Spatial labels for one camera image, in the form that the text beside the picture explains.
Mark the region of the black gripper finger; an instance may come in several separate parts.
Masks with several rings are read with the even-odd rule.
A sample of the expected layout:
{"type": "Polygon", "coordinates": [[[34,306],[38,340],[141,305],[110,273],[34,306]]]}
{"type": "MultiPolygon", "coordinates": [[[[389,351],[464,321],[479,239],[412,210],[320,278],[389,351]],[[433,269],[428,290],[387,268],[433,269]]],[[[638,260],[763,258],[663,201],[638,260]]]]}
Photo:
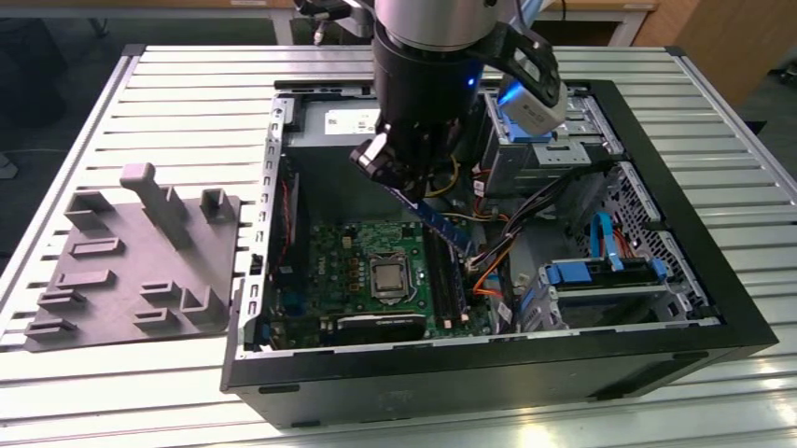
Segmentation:
{"type": "Polygon", "coordinates": [[[348,159],[372,182],[392,189],[405,189],[408,168],[396,157],[387,134],[365,139],[352,149],[348,159]]]}

